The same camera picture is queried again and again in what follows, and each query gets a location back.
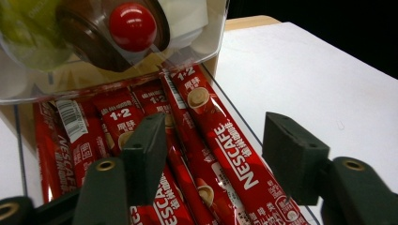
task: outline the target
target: plastic bin wall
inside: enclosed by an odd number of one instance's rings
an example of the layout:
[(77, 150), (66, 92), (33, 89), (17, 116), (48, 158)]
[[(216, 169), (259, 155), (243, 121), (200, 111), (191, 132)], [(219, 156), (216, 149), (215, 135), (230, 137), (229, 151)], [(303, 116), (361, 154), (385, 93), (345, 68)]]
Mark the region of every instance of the plastic bin wall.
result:
[(106, 91), (221, 47), (228, 0), (0, 0), (0, 104)]

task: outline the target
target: white table surface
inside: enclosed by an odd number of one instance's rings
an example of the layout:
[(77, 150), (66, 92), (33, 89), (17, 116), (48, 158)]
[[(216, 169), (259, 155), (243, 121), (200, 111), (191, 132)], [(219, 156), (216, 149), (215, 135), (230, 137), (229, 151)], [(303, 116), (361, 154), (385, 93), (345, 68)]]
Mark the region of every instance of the white table surface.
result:
[(14, 106), (0, 106), (0, 200), (23, 195)]
[(397, 80), (290, 22), (226, 31), (215, 78), (261, 141), (265, 113), (284, 114), (398, 192)]

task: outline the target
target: yellow-green object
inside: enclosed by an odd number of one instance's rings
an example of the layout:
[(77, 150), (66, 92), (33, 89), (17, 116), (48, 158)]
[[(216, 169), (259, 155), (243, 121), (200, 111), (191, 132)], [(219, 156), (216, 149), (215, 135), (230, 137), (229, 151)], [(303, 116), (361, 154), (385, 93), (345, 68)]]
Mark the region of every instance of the yellow-green object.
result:
[(0, 42), (23, 66), (51, 70), (71, 55), (55, 20), (57, 0), (0, 0)]

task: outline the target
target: white label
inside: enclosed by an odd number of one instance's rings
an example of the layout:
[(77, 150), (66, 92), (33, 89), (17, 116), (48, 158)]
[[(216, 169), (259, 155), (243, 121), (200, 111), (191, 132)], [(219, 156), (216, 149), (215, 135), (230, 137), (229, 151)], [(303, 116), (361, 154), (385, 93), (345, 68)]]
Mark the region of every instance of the white label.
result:
[(167, 81), (167, 84), (169, 84), (170, 90), (172, 91), (173, 97), (176, 100), (176, 104), (179, 109), (187, 109), (187, 105), (185, 105), (184, 100), (182, 99), (181, 95), (178, 93), (176, 90), (176, 87), (174, 86), (172, 80), (170, 80), (168, 75), (165, 75), (164, 78)]
[(240, 201), (240, 198), (238, 197), (237, 193), (235, 192), (234, 188), (232, 187), (231, 183), (226, 177), (220, 163), (219, 162), (213, 163), (211, 165), (211, 169), (213, 169), (213, 172), (217, 175), (220, 187), (226, 189), (229, 200), (231, 200), (231, 203), (235, 206), (236, 219), (238, 223), (240, 225), (251, 224), (249, 221), (249, 217), (246, 215), (243, 203)]
[(82, 112), (76, 101), (59, 100), (56, 102), (56, 107), (71, 143), (88, 133)]

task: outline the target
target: barcode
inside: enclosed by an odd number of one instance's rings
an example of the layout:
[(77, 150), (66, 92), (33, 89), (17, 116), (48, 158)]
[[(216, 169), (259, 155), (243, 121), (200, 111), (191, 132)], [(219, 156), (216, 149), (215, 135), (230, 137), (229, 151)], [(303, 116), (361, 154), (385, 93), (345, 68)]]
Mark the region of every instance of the barcode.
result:
[(82, 112), (76, 101), (58, 100), (56, 101), (56, 107), (58, 108), (62, 123), (64, 124), (71, 143), (74, 143), (82, 137), (82, 135), (88, 133)]
[(168, 75), (165, 75), (164, 78), (167, 81), (167, 84), (169, 84), (170, 89), (172, 90), (173, 96), (176, 100), (176, 104), (179, 109), (187, 109), (187, 105), (185, 105), (184, 100), (182, 99), (181, 95), (178, 93), (176, 90), (176, 87), (174, 86), (172, 80), (170, 80)]

